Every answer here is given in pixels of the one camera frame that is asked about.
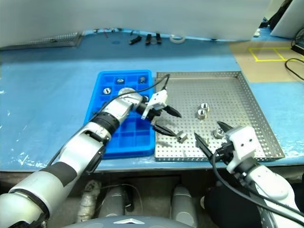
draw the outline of tabletop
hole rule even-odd
[[[252,42],[286,41],[269,36]],[[229,42],[187,39],[130,46],[129,33],[86,33],[78,47],[0,52],[0,171],[34,171],[83,124],[97,74],[105,70],[239,71]],[[249,85],[286,157],[266,165],[304,163],[304,84],[268,80]],[[103,160],[96,171],[207,169],[208,162],[156,162],[153,156]]]

